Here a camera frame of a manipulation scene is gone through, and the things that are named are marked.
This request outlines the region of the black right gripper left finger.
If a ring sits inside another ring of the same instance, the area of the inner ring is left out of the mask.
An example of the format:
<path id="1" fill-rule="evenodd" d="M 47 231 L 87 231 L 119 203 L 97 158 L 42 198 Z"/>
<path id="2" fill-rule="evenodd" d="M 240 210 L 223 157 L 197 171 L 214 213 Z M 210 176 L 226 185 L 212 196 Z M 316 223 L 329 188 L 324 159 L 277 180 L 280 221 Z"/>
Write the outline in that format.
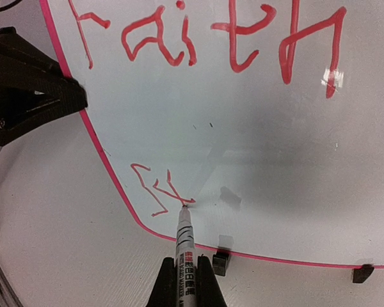
<path id="1" fill-rule="evenodd" d="M 171 257 L 163 259 L 146 307 L 176 307 L 177 268 Z"/>

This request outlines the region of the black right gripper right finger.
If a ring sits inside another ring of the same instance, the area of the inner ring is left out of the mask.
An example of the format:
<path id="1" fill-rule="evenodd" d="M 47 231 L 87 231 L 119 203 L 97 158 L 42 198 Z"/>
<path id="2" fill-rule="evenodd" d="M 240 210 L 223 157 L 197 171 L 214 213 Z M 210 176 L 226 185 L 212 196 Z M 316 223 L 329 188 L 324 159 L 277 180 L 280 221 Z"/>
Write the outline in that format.
<path id="1" fill-rule="evenodd" d="M 227 307 L 207 256 L 197 258 L 196 303 L 198 307 Z"/>

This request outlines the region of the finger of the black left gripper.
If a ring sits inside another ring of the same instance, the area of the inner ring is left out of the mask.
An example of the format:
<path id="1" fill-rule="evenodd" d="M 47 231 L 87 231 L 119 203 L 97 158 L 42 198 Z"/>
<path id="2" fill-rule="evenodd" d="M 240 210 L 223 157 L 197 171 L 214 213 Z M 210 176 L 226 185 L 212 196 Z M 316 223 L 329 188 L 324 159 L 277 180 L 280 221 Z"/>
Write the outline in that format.
<path id="1" fill-rule="evenodd" d="M 14 27 L 0 29 L 0 88 L 36 95 L 40 104 L 55 103 L 68 112 L 88 106 L 84 88 Z"/>
<path id="2" fill-rule="evenodd" d="M 0 106 L 0 146 L 46 123 L 81 110 L 82 101 L 65 102 L 51 98 Z"/>

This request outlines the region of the whiteboard marker pen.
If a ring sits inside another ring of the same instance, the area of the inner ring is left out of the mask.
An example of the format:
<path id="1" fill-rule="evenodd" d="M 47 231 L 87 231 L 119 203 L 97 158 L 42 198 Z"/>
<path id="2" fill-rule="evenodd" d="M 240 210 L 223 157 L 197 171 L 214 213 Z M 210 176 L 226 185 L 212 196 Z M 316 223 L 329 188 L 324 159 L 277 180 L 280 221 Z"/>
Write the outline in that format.
<path id="1" fill-rule="evenodd" d="M 176 306 L 197 306 L 195 240 L 191 214 L 187 206 L 179 212 L 176 233 L 175 266 L 177 269 Z"/>

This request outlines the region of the pink framed whiteboard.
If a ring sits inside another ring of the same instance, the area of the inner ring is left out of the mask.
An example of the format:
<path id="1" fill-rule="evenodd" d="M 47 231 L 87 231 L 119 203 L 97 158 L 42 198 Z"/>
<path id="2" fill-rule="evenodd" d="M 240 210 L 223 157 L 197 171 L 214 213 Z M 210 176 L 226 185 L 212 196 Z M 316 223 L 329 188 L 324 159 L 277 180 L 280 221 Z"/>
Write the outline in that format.
<path id="1" fill-rule="evenodd" d="M 86 130 L 144 230 L 384 267 L 384 1 L 42 1 Z"/>

